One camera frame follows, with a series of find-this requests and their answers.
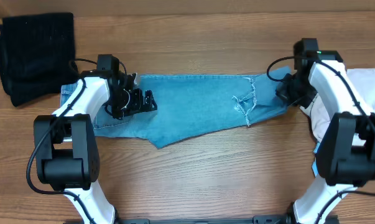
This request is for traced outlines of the light blue denim jeans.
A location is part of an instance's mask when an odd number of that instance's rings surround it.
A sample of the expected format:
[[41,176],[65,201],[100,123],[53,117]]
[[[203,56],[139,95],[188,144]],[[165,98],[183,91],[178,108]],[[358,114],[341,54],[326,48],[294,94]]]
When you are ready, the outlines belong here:
[[100,109],[96,136],[141,138],[160,149],[206,133],[250,126],[287,111],[266,75],[141,75],[139,88],[150,90],[157,110],[123,120]]

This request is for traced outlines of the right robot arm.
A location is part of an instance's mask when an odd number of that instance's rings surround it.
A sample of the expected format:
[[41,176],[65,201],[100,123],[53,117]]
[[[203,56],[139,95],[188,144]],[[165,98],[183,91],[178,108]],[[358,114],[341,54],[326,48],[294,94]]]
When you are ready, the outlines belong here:
[[330,124],[315,155],[318,174],[292,203],[286,223],[338,223],[330,212],[348,194],[375,197],[360,188],[375,180],[375,112],[348,80],[335,50],[320,50],[317,40],[294,44],[295,74],[280,79],[276,95],[307,108],[319,96]]

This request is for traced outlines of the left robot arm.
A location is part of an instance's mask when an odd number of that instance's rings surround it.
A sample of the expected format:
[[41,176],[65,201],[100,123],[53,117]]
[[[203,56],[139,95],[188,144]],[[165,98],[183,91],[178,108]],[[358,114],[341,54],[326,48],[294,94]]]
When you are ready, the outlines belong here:
[[93,121],[100,108],[123,120],[157,110],[150,90],[135,87],[136,74],[111,54],[101,54],[96,68],[78,74],[69,99],[51,115],[34,120],[35,148],[27,163],[28,186],[42,195],[63,195],[82,217],[82,223],[120,223],[98,182],[100,156]]

